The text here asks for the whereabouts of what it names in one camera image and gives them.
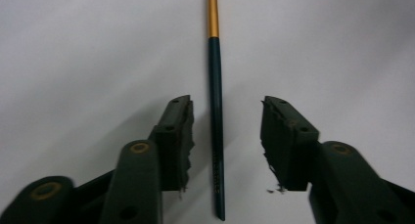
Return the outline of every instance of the dark green pencil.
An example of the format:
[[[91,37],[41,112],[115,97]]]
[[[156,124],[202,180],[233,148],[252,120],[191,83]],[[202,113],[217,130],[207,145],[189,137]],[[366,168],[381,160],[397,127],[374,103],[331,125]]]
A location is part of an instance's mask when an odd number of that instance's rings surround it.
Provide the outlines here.
[[[217,0],[208,0],[208,74],[210,125],[213,162],[213,191],[217,217],[225,220],[225,183],[223,164],[222,77],[220,64]]]

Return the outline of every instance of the white background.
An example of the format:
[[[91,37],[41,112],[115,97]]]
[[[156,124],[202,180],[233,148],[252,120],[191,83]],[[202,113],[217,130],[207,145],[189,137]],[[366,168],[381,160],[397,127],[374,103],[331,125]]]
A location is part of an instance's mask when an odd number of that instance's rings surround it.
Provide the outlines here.
[[[213,215],[206,0],[0,0],[0,209],[27,184],[114,168],[170,99],[195,103],[191,180],[164,223]],[[269,194],[265,95],[320,141],[355,146],[415,190],[415,0],[219,0],[227,223],[313,223],[307,193]]]

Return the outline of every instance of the pencil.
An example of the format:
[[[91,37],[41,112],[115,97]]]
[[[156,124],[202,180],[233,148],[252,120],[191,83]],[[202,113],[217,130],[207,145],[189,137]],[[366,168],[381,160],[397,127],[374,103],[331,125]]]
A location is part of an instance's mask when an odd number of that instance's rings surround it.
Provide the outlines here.
[[[225,220],[225,183],[223,164],[222,77],[220,64],[217,0],[207,1],[208,73],[210,127],[213,162],[213,192],[216,216]]]

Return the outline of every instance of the screw hole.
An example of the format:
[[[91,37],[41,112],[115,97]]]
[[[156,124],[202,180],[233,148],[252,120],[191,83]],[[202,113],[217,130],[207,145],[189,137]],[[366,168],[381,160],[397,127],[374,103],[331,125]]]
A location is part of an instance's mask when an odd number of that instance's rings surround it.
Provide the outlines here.
[[[128,206],[119,213],[119,218],[122,220],[130,220],[137,216],[137,208]]]
[[[142,154],[142,153],[147,152],[149,149],[150,149],[150,146],[145,143],[134,144],[133,146],[130,147],[130,151],[134,154]]]
[[[338,154],[342,154],[342,155],[345,155],[345,156],[351,154],[351,149],[346,147],[346,146],[343,146],[343,145],[335,144],[335,145],[332,146],[332,148]]]
[[[35,201],[42,201],[55,196],[62,188],[62,185],[57,182],[48,182],[35,188],[30,196]]]
[[[378,214],[378,216],[381,217],[384,221],[391,223],[396,221],[396,216],[387,210],[380,209],[376,212],[376,214]]]

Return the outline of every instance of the white surface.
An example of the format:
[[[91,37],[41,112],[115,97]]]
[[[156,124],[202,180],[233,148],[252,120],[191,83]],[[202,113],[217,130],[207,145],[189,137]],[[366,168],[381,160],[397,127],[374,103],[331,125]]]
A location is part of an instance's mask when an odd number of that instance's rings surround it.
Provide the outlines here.
[[[265,95],[355,146],[415,190],[415,0],[219,0],[227,223],[313,223],[306,193],[276,180],[259,141]],[[28,183],[80,185],[191,94],[188,191],[164,223],[212,211],[206,0],[0,0],[0,209]]]

